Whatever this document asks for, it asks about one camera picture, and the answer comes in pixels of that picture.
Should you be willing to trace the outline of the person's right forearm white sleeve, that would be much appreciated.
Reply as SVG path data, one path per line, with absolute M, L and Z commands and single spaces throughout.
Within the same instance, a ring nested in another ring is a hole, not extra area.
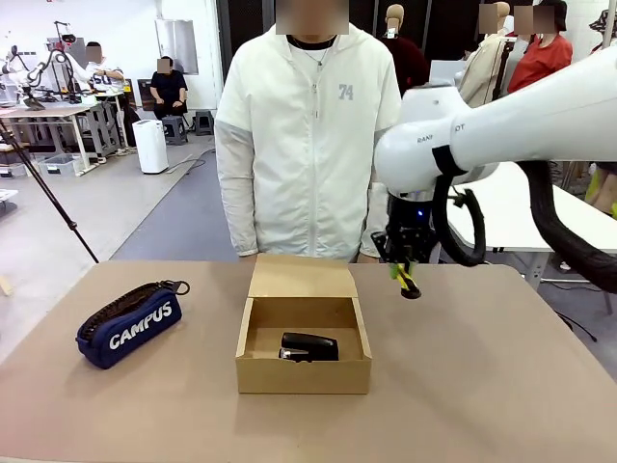
M 221 198 L 231 244 L 240 258 L 259 253 L 255 231 L 253 161 L 247 148 L 216 148 Z

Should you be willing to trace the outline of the grey work desk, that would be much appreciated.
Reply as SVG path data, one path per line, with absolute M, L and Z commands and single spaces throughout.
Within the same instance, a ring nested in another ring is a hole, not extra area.
M 107 162 L 103 154 L 88 152 L 80 120 L 87 120 L 99 107 L 97 103 L 48 106 L 43 110 L 33 110 L 26 106 L 16 106 L 0 112 L 0 123 L 12 133 L 18 143 L 22 136 L 28 137 L 30 145 L 36 144 L 35 132 L 51 136 L 55 155 L 71 155 L 79 161 L 73 167 L 77 177 L 81 177 Z

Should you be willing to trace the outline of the clear plastic storage bin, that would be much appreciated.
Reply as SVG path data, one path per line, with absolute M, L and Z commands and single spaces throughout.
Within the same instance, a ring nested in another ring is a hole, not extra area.
M 77 177 L 83 169 L 83 162 L 80 156 L 61 153 L 40 160 L 39 167 L 43 175 Z

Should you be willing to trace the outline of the mannequin in dark red top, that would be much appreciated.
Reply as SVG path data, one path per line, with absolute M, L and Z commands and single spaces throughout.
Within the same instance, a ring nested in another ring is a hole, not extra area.
M 381 42 L 392 55 L 399 92 L 404 95 L 414 87 L 423 86 L 429 81 L 430 69 L 424 55 L 416 44 L 400 35 L 404 22 L 404 8 L 393 4 L 386 11 L 386 32 Z

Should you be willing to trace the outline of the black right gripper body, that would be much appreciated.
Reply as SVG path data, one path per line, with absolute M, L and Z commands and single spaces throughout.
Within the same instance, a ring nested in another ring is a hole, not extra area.
M 429 263 L 437 235 L 431 222 L 431 201 L 407 201 L 389 195 L 388 222 L 371 239 L 386 263 Z

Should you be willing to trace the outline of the person in white printed shirt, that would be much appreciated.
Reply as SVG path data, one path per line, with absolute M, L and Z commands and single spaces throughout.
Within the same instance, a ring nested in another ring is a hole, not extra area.
M 124 73 L 103 56 L 102 47 L 97 41 L 86 44 L 87 64 L 81 67 L 72 56 L 71 65 L 74 74 L 82 81 L 87 82 L 97 92 L 120 92 L 124 88 Z

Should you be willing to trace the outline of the white air purifier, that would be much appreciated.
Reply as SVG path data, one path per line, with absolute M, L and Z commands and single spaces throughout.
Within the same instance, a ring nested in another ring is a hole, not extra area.
M 132 124 L 140 169 L 146 175 L 158 175 L 169 168 L 163 124 L 158 120 L 140 120 Z

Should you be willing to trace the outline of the mannequin in beige coat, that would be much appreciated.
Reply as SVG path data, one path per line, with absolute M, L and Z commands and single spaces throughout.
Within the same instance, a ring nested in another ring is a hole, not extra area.
M 459 85 L 461 98 L 465 103 L 475 108 L 491 101 L 500 69 L 501 55 L 506 44 L 507 30 L 505 19 L 510 14 L 507 2 L 497 1 L 491 4 L 491 14 L 495 20 L 490 28 L 496 26 L 496 31 L 486 33 L 475 51 L 466 59 L 465 69 Z

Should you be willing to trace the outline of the silver wall panel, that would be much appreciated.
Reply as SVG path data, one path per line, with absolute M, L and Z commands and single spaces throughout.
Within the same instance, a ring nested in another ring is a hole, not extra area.
M 170 57 L 174 62 L 173 68 L 181 73 L 198 75 L 193 21 L 156 19 L 155 28 L 160 55 Z

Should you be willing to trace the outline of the yellow black utility knife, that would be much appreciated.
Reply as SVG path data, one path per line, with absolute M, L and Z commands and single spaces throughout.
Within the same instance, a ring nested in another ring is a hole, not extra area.
M 403 265 L 403 283 L 400 284 L 397 281 L 401 286 L 401 295 L 409 300 L 418 299 L 421 296 L 421 290 L 419 289 L 415 281 L 410 282 L 405 279 L 404 263 L 401 264 Z

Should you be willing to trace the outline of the mannequin in red shirt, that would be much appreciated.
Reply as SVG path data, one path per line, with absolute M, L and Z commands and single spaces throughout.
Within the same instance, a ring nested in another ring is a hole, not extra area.
M 563 36 L 568 5 L 564 0 L 541 0 L 534 7 L 534 35 L 516 65 L 507 93 L 512 94 L 569 66 L 573 45 Z

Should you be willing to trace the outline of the black tripod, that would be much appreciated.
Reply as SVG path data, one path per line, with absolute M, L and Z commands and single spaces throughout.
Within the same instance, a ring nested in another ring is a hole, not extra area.
M 51 202 L 52 206 L 56 209 L 56 211 L 62 217 L 67 227 L 74 233 L 74 235 L 77 237 L 77 239 L 79 240 L 81 245 L 84 247 L 86 252 L 92 258 L 94 263 L 99 263 L 99 259 L 95 255 L 94 251 L 91 249 L 91 247 L 89 246 L 85 238 L 81 235 L 80 231 L 78 230 L 77 223 L 74 222 L 70 218 L 67 211 L 63 208 L 59 200 L 54 195 L 53 191 L 50 189 L 50 187 L 44 181 L 40 173 L 34 167 L 34 164 L 30 160 L 29 156 L 25 153 L 24 148 L 16 141 L 15 137 L 13 136 L 13 133 L 5 126 L 5 124 L 2 121 L 0 121 L 0 138 L 5 144 L 9 145 L 17 153 L 21 162 L 26 167 L 26 170 L 32 175 L 32 178 L 35 180 L 35 182 L 41 189 L 42 193 Z

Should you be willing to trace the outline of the black stapler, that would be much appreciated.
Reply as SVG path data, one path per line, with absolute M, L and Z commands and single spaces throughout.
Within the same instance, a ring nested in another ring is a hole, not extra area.
M 339 360 L 337 340 L 305 333 L 282 334 L 279 358 L 300 362 L 336 362 Z

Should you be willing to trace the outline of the navy campus pencil case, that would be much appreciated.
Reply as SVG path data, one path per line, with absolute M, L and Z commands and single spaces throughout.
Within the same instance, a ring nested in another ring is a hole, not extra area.
M 185 281 L 166 280 L 128 291 L 81 325 L 78 350 L 98 368 L 113 367 L 182 318 L 178 298 L 190 289 Z

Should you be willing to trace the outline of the brown cardboard box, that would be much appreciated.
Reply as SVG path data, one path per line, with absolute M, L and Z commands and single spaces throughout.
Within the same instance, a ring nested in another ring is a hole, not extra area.
M 280 359 L 285 332 L 337 340 L 339 360 L 296 363 Z M 372 353 L 347 263 L 259 255 L 235 364 L 241 394 L 367 394 Z

